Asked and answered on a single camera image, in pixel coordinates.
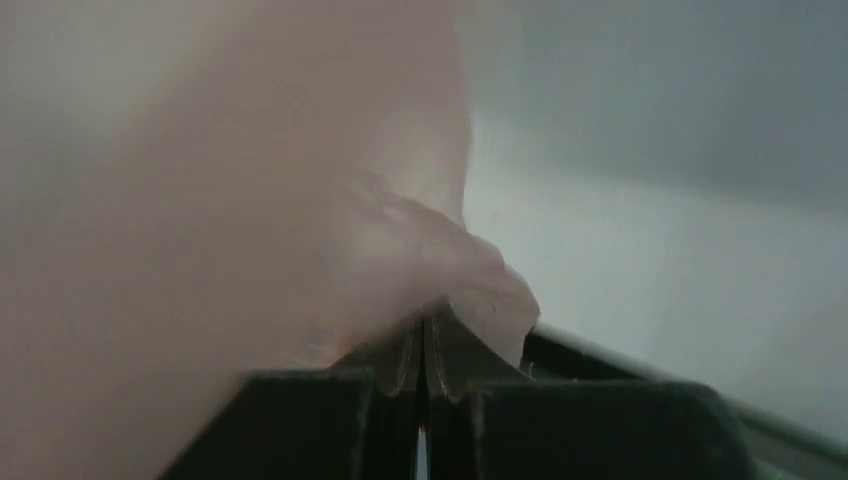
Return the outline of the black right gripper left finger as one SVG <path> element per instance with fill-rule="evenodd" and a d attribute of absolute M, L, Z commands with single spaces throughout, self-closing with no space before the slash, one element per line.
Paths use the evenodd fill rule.
<path fill-rule="evenodd" d="M 422 320 L 324 370 L 251 374 L 162 478 L 415 478 Z"/>

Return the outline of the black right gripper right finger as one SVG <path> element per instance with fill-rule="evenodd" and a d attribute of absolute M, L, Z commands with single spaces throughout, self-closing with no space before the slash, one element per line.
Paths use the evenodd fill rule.
<path fill-rule="evenodd" d="M 652 384 L 536 380 L 447 308 L 423 322 L 434 479 L 754 479 L 735 437 Z"/>

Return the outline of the pink plastic trash bag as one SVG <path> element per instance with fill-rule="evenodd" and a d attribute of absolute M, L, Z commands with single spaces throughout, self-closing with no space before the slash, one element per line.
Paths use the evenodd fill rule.
<path fill-rule="evenodd" d="M 446 303 L 539 316 L 471 234 L 471 1 L 1 5 L 1 475 L 151 479 L 251 370 Z"/>

